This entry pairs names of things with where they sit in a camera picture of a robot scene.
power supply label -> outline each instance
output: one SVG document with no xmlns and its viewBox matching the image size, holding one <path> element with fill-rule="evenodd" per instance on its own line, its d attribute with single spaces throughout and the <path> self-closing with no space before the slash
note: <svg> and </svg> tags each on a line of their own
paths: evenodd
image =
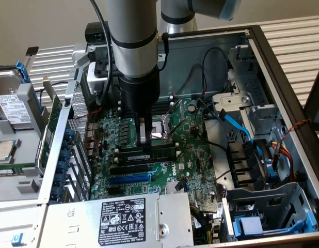
<svg viewBox="0 0 319 248">
<path fill-rule="evenodd" d="M 146 240 L 146 199 L 102 203 L 100 246 L 143 242 Z"/>
</svg>

warning label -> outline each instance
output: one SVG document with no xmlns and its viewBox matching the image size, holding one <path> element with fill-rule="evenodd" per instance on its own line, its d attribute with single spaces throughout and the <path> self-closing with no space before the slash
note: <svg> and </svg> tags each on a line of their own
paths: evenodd
<svg viewBox="0 0 319 248">
<path fill-rule="evenodd" d="M 24 103 L 19 100 L 17 95 L 0 96 L 0 106 L 11 124 L 31 122 Z"/>
<path fill-rule="evenodd" d="M 100 246 L 146 240 L 145 198 L 110 201 L 102 204 Z"/>
</svg>

white wall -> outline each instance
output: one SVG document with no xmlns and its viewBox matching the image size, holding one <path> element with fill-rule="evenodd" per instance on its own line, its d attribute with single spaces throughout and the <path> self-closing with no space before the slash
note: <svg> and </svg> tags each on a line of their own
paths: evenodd
<svg viewBox="0 0 319 248">
<path fill-rule="evenodd" d="M 97 2 L 103 9 L 101 0 Z M 317 14 L 319 0 L 242 0 L 231 22 L 201 15 L 196 19 L 199 28 L 207 28 Z M 84 41 L 87 23 L 95 21 L 88 0 L 0 0 L 0 65 L 23 59 L 28 47 L 50 48 Z"/>
</svg>

blue pcie slot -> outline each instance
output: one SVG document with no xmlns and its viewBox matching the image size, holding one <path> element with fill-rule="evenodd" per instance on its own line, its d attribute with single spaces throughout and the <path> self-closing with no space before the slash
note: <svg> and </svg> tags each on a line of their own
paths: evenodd
<svg viewBox="0 0 319 248">
<path fill-rule="evenodd" d="M 109 178 L 109 184 L 121 184 L 130 182 L 151 182 L 151 174 L 143 173 L 124 177 L 111 177 Z"/>
</svg>

circuit board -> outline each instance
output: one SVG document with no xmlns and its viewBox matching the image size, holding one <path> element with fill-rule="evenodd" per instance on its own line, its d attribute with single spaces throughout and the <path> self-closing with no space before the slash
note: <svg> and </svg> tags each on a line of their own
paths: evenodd
<svg viewBox="0 0 319 248">
<path fill-rule="evenodd" d="M 119 186 L 122 194 L 109 195 L 107 189 L 112 187 L 108 179 L 111 177 L 110 169 L 117 167 L 114 163 L 115 148 L 135 147 L 134 119 L 121 119 L 118 112 L 110 110 L 99 119 L 99 125 L 104 128 L 102 141 L 106 143 L 106 151 L 103 158 L 94 161 L 94 180 L 91 188 L 91 199 L 105 199 L 117 196 L 129 196 L 147 193 L 170 193 L 173 182 L 178 182 L 182 177 L 188 180 L 188 197 L 193 205 L 200 210 L 216 211 L 216 202 L 211 201 L 211 193 L 215 192 L 215 185 L 206 182 L 201 175 L 200 166 L 205 166 L 207 177 L 214 177 L 212 165 L 208 165 L 210 154 L 209 145 L 191 135 L 190 128 L 194 126 L 194 114 L 189 113 L 187 107 L 191 104 L 196 106 L 196 101 L 191 98 L 182 99 L 184 108 L 184 122 L 175 130 L 172 139 L 179 143 L 181 154 L 176 161 L 149 164 L 149 171 L 154 172 L 151 182 L 124 183 Z M 171 126 L 174 128 L 181 121 L 181 106 L 177 106 L 175 112 L 170 114 Z M 153 122 L 160 116 L 153 116 Z M 202 114 L 198 113 L 196 126 L 202 133 Z"/>
<path fill-rule="evenodd" d="M 60 111 L 62 104 L 57 96 L 54 97 L 51 115 L 48 121 L 48 126 L 44 134 L 45 140 L 40 152 L 40 161 L 43 164 L 43 167 L 46 167 L 48 157 L 51 151 L 52 141 L 54 138 L 58 118 L 60 116 Z"/>
</svg>

